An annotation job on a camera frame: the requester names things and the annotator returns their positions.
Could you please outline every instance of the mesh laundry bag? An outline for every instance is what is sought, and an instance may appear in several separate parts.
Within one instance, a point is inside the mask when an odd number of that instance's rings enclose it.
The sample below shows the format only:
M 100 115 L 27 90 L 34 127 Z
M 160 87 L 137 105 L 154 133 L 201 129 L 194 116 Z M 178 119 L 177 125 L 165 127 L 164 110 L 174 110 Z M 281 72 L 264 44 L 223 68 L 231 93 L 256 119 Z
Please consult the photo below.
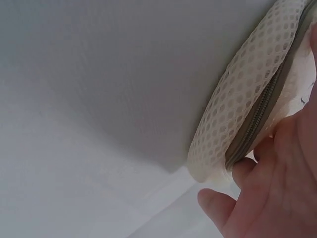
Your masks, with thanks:
M 310 49 L 317 0 L 278 0 L 220 79 L 188 152 L 198 182 L 231 180 L 235 162 L 300 110 L 316 78 Z

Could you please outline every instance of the zipper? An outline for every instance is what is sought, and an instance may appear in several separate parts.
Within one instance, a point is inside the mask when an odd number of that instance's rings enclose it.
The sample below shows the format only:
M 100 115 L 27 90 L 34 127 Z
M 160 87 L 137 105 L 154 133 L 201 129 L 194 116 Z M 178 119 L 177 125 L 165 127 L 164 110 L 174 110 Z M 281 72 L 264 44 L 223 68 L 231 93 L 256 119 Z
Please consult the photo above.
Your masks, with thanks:
M 247 124 L 245 124 L 245 122 L 243 123 L 245 125 L 241 126 L 237 135 L 233 139 L 233 143 L 231 143 L 228 150 L 226 151 L 225 167 L 227 170 L 232 170 L 233 165 L 248 153 L 257 134 L 260 132 L 269 114 L 273 110 L 284 87 L 285 80 L 292 66 L 295 53 L 298 50 L 312 21 L 313 12 L 317 6 L 316 3 L 317 0 L 312 0 L 303 10 L 298 23 L 298 30 L 295 33 L 293 44 L 288 51 L 283 63 L 279 66 L 277 72 L 267 84 L 248 114 L 245 120 Z

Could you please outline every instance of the zipper teeth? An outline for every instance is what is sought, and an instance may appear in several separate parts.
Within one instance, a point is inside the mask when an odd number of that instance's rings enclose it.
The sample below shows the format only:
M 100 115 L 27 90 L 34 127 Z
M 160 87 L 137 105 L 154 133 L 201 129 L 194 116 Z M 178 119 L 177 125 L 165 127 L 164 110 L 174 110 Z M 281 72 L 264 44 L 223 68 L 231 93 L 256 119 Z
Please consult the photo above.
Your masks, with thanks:
M 310 6 L 314 5 L 315 0 L 312 0 L 308 6 L 306 7 L 306 9 L 303 10 L 302 12 L 302 17 L 299 20 L 299 26 L 298 29 L 300 29 L 300 25 L 303 24 L 303 21 L 306 17 L 306 13 L 309 12 Z M 250 125 L 248 126 L 248 129 L 245 133 L 245 135 L 243 136 L 242 140 L 241 140 L 241 144 L 243 145 L 241 148 L 238 148 L 237 150 L 240 153 L 236 153 L 234 156 L 231 157 L 231 159 L 228 161 L 227 163 L 227 168 L 231 168 L 233 166 L 233 164 L 235 163 L 234 158 L 236 158 L 237 156 L 241 156 L 241 153 L 244 152 L 244 150 L 246 149 L 246 147 L 249 145 L 254 133 L 256 132 L 258 125 L 261 121 L 262 115 L 266 110 L 266 107 L 270 101 L 271 95 L 275 89 L 277 80 L 282 72 L 284 63 L 286 60 L 284 60 L 282 62 L 282 64 L 279 66 L 277 72 L 275 73 L 275 75 L 273 76 L 273 78 L 270 80 L 270 82 L 268 83 L 268 85 L 270 85 L 269 87 L 266 87 L 264 89 L 264 91 L 262 92 L 262 97 L 261 97 L 261 101 L 259 102 L 259 106 L 256 109 L 256 112 L 252 118 L 252 121 L 250 123 Z
M 276 86 L 277 80 L 279 78 L 279 75 L 282 71 L 282 68 L 284 66 L 284 62 L 280 65 L 280 67 L 278 68 L 276 74 L 274 75 L 273 79 L 269 82 L 269 84 L 271 84 L 269 87 L 265 88 L 263 91 L 263 95 L 261 98 L 261 101 L 259 102 L 259 106 L 256 109 L 255 115 L 252 118 L 252 121 L 245 133 L 245 135 L 242 138 L 242 144 L 243 147 L 239 148 L 239 151 L 244 151 L 246 149 L 246 147 L 249 145 L 250 140 L 252 139 L 252 136 L 254 135 L 256 129 L 258 128 L 258 125 L 261 121 L 262 115 L 265 112 L 265 109 L 270 101 L 270 97 L 274 91 L 274 88 Z M 234 161 L 228 161 L 228 166 L 232 166 Z

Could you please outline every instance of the white surface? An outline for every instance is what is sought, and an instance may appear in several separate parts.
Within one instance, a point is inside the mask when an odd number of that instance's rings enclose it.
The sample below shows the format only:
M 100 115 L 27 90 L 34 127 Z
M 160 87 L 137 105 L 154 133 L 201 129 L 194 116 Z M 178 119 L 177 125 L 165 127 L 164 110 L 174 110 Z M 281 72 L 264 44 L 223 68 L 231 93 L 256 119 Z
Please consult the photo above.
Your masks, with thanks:
M 1 237 L 218 236 L 183 164 L 272 2 L 0 1 Z

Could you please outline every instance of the gray surface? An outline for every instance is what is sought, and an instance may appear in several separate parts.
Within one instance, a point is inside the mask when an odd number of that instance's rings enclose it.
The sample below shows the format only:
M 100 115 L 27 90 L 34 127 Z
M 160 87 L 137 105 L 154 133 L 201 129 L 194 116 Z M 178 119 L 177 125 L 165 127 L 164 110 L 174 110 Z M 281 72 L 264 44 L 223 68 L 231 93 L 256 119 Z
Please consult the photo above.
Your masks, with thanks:
M 122 238 L 148 221 L 272 2 L 0 1 L 0 235 Z

